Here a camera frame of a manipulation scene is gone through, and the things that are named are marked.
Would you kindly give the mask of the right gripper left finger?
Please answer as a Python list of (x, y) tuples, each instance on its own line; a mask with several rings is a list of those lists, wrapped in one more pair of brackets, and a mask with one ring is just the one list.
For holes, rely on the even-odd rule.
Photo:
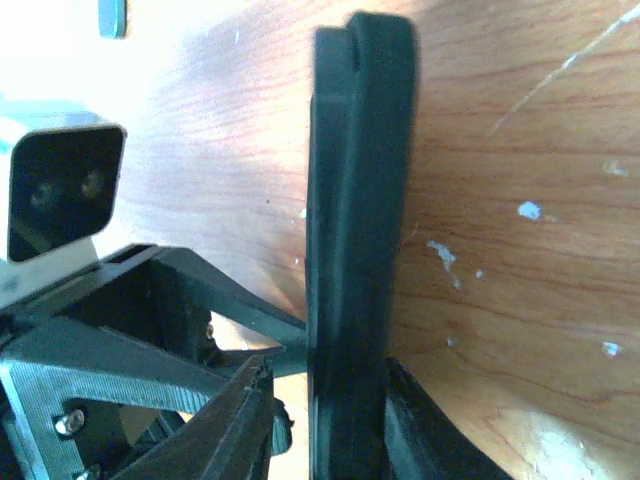
[(116, 475), (118, 479), (266, 479), (272, 453), (274, 379), (251, 356), (191, 420)]

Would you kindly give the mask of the black phone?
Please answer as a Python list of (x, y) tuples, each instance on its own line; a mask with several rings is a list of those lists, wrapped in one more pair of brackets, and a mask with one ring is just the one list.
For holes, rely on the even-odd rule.
[(98, 0), (99, 33), (103, 38), (121, 39), (127, 29), (126, 0)]

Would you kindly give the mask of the black phone case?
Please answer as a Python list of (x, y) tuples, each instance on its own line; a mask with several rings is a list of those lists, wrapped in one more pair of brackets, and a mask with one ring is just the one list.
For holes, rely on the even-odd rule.
[(310, 475), (376, 479), (383, 367), (414, 121), (417, 41), (354, 13), (314, 37), (306, 221)]

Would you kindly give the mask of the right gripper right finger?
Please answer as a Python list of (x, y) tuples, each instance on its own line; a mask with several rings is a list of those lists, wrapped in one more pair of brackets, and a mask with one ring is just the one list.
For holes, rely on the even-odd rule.
[(394, 479), (508, 479), (396, 359), (388, 358), (384, 442)]

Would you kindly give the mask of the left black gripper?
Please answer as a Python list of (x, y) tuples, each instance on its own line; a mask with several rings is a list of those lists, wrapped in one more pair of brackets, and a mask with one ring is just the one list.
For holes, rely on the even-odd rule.
[[(304, 372), (306, 324), (187, 248), (97, 258), (1, 304), (1, 475), (118, 479), (253, 355), (274, 380)], [(291, 430), (274, 395), (271, 458)]]

